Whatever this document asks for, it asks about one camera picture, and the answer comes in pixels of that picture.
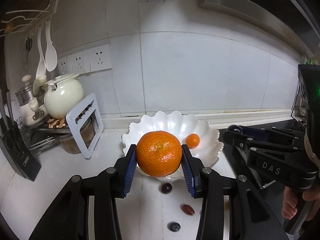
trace scalloped bowl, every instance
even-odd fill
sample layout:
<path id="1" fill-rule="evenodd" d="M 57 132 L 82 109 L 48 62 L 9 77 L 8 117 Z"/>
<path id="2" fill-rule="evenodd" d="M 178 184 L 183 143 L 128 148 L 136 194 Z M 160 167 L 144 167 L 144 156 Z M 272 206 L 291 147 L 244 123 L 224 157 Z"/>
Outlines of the scalloped bowl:
<path id="1" fill-rule="evenodd" d="M 194 114 L 183 116 L 179 111 L 173 111 L 171 114 L 165 114 L 158 111 L 155 116 L 143 115 L 139 123 L 130 123 L 129 133 L 122 135 L 122 141 L 125 145 L 124 155 L 127 154 L 130 145 L 137 144 L 140 138 L 151 131 L 166 131 L 178 138 L 181 144 L 191 133 L 196 133 L 200 137 L 199 145 L 190 149 L 193 157 L 202 160 L 205 167 L 211 167 L 218 160 L 218 154 L 222 151 L 224 144 L 219 142 L 219 131 L 211 129 L 208 120 L 198 120 Z M 173 181 L 183 178 L 181 166 L 178 170 L 164 178 L 158 178 L 161 181 Z"/>

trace large orange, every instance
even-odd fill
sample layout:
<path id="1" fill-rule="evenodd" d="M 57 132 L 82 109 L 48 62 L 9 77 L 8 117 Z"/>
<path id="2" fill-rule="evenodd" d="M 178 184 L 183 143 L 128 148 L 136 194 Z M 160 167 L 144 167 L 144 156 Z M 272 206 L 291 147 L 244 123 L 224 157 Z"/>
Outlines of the large orange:
<path id="1" fill-rule="evenodd" d="M 153 131 L 141 137 L 136 148 L 140 169 L 153 177 L 165 177 L 180 166 L 182 149 L 179 140 L 165 131 Z"/>

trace dark purple grape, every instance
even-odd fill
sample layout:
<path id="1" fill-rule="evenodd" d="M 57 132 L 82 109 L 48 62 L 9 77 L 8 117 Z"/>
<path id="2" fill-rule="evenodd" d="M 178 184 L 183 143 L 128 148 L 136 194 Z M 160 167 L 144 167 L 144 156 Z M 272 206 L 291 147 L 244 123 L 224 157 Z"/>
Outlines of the dark purple grape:
<path id="1" fill-rule="evenodd" d="M 163 184 L 161 186 L 161 192 L 163 194 L 168 194 L 172 190 L 172 185 L 170 183 Z"/>
<path id="2" fill-rule="evenodd" d="M 182 205 L 181 209 L 185 214 L 190 215 L 190 216 L 192 216 L 195 213 L 194 209 L 191 206 L 186 205 L 186 204 Z"/>
<path id="3" fill-rule="evenodd" d="M 179 231 L 179 230 L 180 230 L 180 227 L 181 227 L 180 224 L 177 223 L 177 222 L 171 222 L 171 223 L 168 224 L 168 228 L 169 228 L 169 230 L 172 231 L 172 232 L 177 232 L 177 231 Z"/>

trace electrical outlet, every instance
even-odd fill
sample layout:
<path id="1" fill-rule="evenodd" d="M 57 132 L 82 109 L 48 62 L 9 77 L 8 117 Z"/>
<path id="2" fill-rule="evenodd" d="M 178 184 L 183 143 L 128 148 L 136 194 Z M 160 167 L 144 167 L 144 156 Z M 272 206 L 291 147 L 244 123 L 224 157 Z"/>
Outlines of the electrical outlet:
<path id="1" fill-rule="evenodd" d="M 81 51 L 81 52 L 72 54 L 70 57 L 71 57 L 71 62 L 72 62 L 73 73 L 84 74 L 85 73 L 84 52 Z"/>
<path id="2" fill-rule="evenodd" d="M 72 64 L 69 56 L 58 59 L 58 69 L 60 75 L 72 72 Z"/>
<path id="3" fill-rule="evenodd" d="M 110 44 L 88 50 L 91 72 L 112 68 Z"/>

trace silver bolt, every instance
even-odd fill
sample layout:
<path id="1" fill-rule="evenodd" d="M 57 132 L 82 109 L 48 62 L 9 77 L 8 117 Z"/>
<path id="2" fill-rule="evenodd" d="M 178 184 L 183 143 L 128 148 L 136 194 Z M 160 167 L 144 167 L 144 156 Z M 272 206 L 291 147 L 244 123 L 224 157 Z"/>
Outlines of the silver bolt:
<path id="1" fill-rule="evenodd" d="M 239 175 L 239 176 L 238 176 L 238 179 L 239 179 L 240 181 L 242 181 L 242 182 L 247 181 L 247 177 L 244 176 L 244 175 Z"/>
<path id="2" fill-rule="evenodd" d="M 80 180 L 80 176 L 78 176 L 78 175 L 75 175 L 75 176 L 73 176 L 72 178 L 71 178 L 71 181 L 72 182 L 78 182 Z"/>
<path id="3" fill-rule="evenodd" d="M 115 173 L 115 172 L 116 172 L 116 169 L 114 167 L 107 168 L 107 173 L 112 174 L 112 173 Z"/>
<path id="4" fill-rule="evenodd" d="M 202 169 L 202 171 L 204 172 L 204 173 L 206 173 L 206 174 L 209 174 L 209 173 L 211 173 L 211 169 L 209 168 L 209 167 L 204 167 L 203 169 Z"/>

